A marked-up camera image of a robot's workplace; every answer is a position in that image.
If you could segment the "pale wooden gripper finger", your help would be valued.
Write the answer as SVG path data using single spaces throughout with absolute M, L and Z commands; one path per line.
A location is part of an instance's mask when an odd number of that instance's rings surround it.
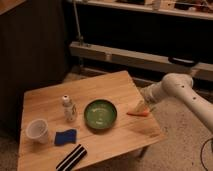
M 133 112 L 138 113 L 138 114 L 146 113 L 148 111 L 149 111 L 149 107 L 148 107 L 147 103 L 142 100 L 140 100 L 138 102 L 138 104 L 136 105 L 136 107 L 133 109 Z

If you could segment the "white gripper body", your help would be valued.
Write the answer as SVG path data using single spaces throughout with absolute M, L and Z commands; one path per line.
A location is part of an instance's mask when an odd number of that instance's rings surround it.
M 167 97 L 160 83 L 154 83 L 140 90 L 147 103 L 159 103 Z

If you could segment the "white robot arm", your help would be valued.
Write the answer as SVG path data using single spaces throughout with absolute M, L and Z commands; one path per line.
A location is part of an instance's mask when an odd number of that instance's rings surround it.
M 213 104 L 193 90 L 193 78 L 188 74 L 169 73 L 161 81 L 142 89 L 147 103 L 159 103 L 174 97 L 185 104 L 213 134 Z

